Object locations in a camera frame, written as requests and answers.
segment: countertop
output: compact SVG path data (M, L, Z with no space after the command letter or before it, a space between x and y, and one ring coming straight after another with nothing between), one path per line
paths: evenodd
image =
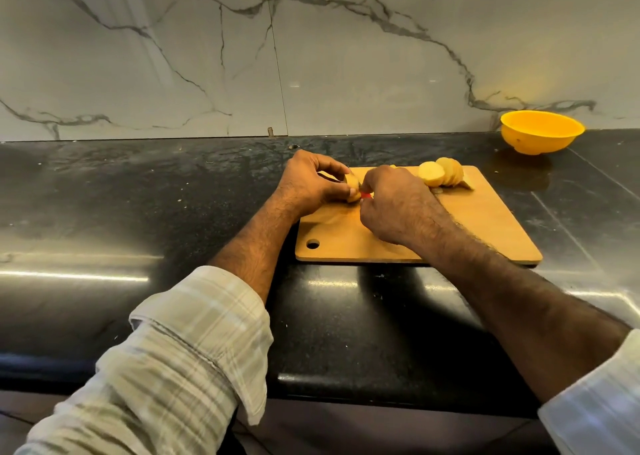
M497 133L0 144L0 389L68 394L129 312L204 264L297 147L350 166L478 166L541 249L536 270L640 326L640 131L518 156ZM269 396L534 417L538 402L429 267L295 260L267 308Z

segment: shirt sleeve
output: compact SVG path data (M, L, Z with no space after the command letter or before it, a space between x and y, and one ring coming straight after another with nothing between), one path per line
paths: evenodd
M640 453L640 330L538 415L562 454Z
M249 423L260 421L273 337L244 281L203 266L129 319L134 332L17 454L213 453L238 400Z

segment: cutting board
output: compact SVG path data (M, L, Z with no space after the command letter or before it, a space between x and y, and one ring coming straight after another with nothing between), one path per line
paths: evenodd
M352 168L360 182L372 167ZM406 167L417 174L418 167ZM511 261L536 265L542 254L476 167L465 166L476 190L444 189L442 205L479 240ZM300 219L296 257L337 263L422 263L410 249L380 241L360 222L360 202L332 202Z

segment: plastic bowl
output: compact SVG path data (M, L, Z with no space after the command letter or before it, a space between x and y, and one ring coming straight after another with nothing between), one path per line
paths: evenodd
M504 141L525 155L562 150L584 133L579 121L548 111L510 111L500 121Z

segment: marble backsplash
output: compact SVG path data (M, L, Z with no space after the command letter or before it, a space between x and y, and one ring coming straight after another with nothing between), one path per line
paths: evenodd
M640 127L640 0L0 0L0 139Z

